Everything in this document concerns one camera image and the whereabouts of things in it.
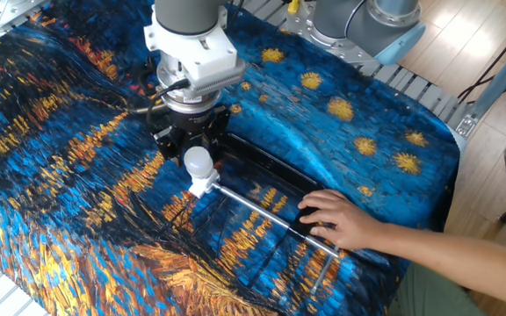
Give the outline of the person's right hand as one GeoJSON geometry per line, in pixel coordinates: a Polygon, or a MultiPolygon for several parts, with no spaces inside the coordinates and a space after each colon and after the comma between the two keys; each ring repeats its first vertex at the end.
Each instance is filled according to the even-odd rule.
{"type": "Polygon", "coordinates": [[[336,190],[308,193],[298,207],[315,211],[300,218],[302,224],[314,225],[310,234],[321,237],[341,249],[380,250],[382,223],[363,212],[336,190]]]}

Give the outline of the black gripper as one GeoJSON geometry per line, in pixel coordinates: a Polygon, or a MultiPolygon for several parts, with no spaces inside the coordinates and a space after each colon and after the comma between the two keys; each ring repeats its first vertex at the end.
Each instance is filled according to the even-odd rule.
{"type": "Polygon", "coordinates": [[[201,113],[183,114],[172,111],[168,115],[170,126],[153,133],[153,139],[166,161],[183,165],[183,156],[189,146],[207,147],[213,162],[221,158],[230,110],[225,106],[201,113]]]}

